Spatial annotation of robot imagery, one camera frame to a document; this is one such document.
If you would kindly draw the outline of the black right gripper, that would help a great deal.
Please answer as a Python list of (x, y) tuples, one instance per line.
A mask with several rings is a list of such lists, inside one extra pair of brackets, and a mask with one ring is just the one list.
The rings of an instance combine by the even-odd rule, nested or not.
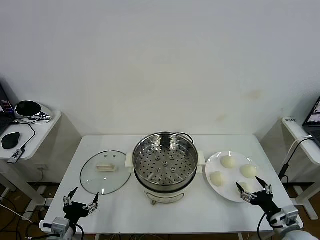
[(266, 214), (267, 218), (271, 218), (273, 215), (280, 213), (281, 209), (273, 202), (273, 189), (271, 184), (267, 184), (263, 179), (258, 176), (255, 177), (258, 183), (262, 186), (262, 190), (254, 192), (253, 194), (245, 191), (245, 189), (235, 182), (237, 189), (240, 193), (241, 199), (250, 203), (253, 206), (259, 206)]

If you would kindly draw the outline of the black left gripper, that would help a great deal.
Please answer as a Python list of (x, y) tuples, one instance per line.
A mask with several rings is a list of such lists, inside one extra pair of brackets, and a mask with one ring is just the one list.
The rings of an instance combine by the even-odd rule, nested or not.
[(98, 208), (99, 192), (95, 195), (91, 203), (84, 204), (71, 201), (77, 190), (78, 187), (63, 197), (63, 212), (65, 213), (64, 218), (69, 220), (70, 226), (75, 226), (81, 218), (86, 218)]

